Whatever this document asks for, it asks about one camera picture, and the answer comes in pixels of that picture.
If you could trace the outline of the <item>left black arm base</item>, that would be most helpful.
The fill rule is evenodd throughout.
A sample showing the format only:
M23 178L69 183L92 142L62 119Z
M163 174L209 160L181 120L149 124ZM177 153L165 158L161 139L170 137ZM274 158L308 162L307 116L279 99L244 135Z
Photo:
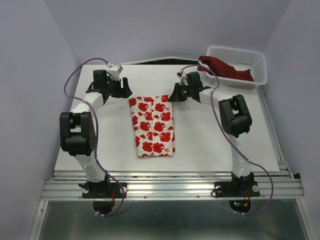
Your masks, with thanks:
M119 211L124 199L127 197L126 182L110 182L108 177L100 182L86 181L79 183L82 198L93 200L94 213L100 217L111 217Z

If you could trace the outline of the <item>white red poppy skirt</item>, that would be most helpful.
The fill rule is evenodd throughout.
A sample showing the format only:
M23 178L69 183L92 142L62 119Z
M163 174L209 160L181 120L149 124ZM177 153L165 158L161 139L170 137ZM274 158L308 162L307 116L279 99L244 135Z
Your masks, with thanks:
M175 153L172 103L169 95L129 99L135 146L139 158L170 158Z

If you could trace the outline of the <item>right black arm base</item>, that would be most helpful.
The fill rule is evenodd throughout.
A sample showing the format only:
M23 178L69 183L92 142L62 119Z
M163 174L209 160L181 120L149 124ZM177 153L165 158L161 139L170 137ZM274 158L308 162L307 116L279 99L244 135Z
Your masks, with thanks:
M210 194L214 198L228 198L231 209L243 215L248 214L251 209L251 198L261 195L255 181L240 186L232 181L218 181L214 183Z

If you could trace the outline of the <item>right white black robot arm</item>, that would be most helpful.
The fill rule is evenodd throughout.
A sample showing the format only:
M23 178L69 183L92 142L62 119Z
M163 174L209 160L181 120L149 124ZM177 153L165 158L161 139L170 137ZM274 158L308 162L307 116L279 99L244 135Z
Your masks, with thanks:
M245 155L248 148L252 117L243 95L226 95L218 88L204 86L198 72L177 73L179 82L169 101L184 102L191 98L211 106L218 127L231 146L232 170L230 181L217 181L211 195L216 198L246 197L253 193L255 177L250 160Z

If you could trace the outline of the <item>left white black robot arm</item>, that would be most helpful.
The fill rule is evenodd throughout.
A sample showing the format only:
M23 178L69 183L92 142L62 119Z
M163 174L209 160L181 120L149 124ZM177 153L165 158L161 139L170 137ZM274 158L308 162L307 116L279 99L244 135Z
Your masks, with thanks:
M102 167L97 157L99 123L97 111L112 98L127 99L132 95L128 79L121 78L122 66L93 71L93 81L79 104L59 116L60 147L74 157L86 174L86 182L80 183L85 199L114 198L116 193L126 196L123 183Z

